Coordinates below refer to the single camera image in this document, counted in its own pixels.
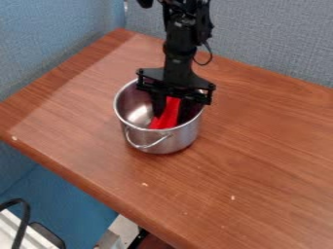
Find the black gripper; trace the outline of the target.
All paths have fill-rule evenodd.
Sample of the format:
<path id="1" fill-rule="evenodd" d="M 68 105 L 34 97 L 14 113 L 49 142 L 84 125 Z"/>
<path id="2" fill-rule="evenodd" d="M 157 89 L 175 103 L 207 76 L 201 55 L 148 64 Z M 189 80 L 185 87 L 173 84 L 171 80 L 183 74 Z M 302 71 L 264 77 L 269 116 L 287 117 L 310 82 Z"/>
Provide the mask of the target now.
<path id="1" fill-rule="evenodd" d="M 180 125 L 196 116 L 200 104 L 212 103 L 215 84 L 199 77 L 192 70 L 196 50 L 195 44 L 172 46 L 164 43 L 164 65 L 136 70 L 136 88 L 148 92 L 156 118 L 164 112 L 167 97 L 181 99 L 176 119 Z"/>

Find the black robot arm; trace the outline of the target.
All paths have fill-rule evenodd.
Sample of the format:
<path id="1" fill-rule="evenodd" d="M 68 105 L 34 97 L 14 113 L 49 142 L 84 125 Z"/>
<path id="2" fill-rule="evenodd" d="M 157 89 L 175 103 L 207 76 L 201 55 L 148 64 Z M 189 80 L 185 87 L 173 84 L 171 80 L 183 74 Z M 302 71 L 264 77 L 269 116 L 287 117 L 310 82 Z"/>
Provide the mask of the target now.
<path id="1" fill-rule="evenodd" d="M 185 121 L 189 108 L 209 105 L 215 84 L 193 70 L 199 46 L 209 50 L 212 37 L 211 0 L 157 0 L 162 6 L 165 55 L 161 68 L 138 68 L 136 88 L 149 94 L 153 118 L 148 128 L 171 128 Z"/>

